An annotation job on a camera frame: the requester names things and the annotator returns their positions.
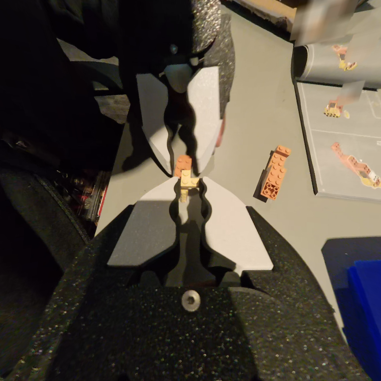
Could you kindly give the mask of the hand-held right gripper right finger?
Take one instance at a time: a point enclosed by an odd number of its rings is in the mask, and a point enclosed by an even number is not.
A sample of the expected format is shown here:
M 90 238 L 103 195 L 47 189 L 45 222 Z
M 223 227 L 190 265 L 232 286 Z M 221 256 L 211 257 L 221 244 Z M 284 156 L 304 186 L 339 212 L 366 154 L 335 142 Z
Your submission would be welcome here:
M 274 265 L 246 205 L 210 179 L 200 180 L 202 254 L 210 271 L 272 270 Z

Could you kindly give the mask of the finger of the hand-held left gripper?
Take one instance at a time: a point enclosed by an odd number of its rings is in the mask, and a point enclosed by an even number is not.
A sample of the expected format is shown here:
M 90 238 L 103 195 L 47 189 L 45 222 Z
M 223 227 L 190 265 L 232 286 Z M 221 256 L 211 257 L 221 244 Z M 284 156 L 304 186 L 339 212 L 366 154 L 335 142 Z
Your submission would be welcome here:
M 152 74 L 137 74 L 142 130 L 150 148 L 164 171 L 172 176 L 169 132 L 164 115 L 168 105 L 168 89 Z
M 188 102 L 195 115 L 193 136 L 196 173 L 207 166 L 215 150 L 222 118 L 219 100 L 219 67 L 204 67 L 192 77 L 187 87 Z

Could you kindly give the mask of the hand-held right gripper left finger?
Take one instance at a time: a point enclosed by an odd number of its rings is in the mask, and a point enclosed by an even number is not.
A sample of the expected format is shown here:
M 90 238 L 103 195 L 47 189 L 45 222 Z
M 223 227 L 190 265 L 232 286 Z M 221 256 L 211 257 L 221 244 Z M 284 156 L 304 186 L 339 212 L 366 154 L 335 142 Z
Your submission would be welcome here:
M 177 243 L 179 178 L 172 177 L 145 193 L 131 215 L 107 262 L 110 267 L 142 267 Z

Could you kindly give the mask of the small tan brick piece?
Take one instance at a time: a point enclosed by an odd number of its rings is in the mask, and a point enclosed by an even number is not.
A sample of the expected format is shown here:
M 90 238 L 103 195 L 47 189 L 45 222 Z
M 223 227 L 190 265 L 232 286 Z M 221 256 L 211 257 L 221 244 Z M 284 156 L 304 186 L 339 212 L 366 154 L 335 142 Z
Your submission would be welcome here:
M 188 193 L 191 189 L 197 189 L 199 187 L 199 178 L 193 178 L 191 176 L 191 170 L 183 169 L 181 171 L 181 183 L 180 183 L 180 202 L 185 203 L 188 199 Z

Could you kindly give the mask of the long orange brick assembly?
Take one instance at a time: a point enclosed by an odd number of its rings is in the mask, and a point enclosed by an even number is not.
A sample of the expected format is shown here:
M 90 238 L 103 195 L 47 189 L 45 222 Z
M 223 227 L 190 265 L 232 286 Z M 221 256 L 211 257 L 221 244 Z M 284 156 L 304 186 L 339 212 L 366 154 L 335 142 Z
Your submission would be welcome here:
M 290 148 L 278 145 L 270 155 L 269 162 L 265 169 L 265 176 L 261 184 L 261 196 L 271 200 L 277 198 L 287 171 L 285 162 L 290 154 Z

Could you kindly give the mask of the blue plastic bin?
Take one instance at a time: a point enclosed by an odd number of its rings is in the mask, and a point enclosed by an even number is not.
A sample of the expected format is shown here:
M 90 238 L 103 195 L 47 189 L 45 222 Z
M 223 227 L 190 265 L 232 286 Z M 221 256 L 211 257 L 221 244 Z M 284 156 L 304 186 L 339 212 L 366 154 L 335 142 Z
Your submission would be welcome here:
M 353 354 L 381 380 L 381 238 L 329 239 L 321 252 Z

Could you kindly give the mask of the grey desk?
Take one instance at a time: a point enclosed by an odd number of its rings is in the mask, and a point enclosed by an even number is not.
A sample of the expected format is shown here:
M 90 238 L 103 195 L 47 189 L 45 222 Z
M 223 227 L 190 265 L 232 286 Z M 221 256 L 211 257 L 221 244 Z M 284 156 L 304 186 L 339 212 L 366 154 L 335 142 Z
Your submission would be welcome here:
M 344 324 L 321 249 L 328 239 L 380 236 L 380 203 L 314 195 L 298 106 L 291 78 L 292 45 L 264 20 L 230 2 L 236 52 L 235 78 L 227 105 L 222 146 L 205 175 L 252 206 L 298 252 Z M 286 179 L 276 201 L 253 197 L 271 150 L 292 150 Z

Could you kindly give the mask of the person's left hand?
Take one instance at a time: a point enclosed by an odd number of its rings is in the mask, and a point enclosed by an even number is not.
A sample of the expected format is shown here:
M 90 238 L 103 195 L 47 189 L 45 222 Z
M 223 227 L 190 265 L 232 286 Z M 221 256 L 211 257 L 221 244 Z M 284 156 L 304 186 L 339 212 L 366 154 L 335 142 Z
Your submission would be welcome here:
M 226 124 L 226 116 L 224 116 L 224 118 L 222 120 L 221 128 L 220 128 L 220 131 L 219 131 L 219 134 L 217 137 L 215 148 L 220 147 L 222 144 L 222 139 L 223 139 L 223 135 L 224 135 L 224 131 L 225 131 L 225 124 Z

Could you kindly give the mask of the grey instruction booklet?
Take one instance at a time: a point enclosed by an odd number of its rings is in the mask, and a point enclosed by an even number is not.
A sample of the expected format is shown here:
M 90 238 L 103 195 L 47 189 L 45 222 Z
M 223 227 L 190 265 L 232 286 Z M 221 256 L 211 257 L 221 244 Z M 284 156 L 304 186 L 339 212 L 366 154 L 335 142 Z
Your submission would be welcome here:
M 380 40 L 346 61 L 350 38 L 295 47 L 294 83 L 315 195 L 380 203 Z

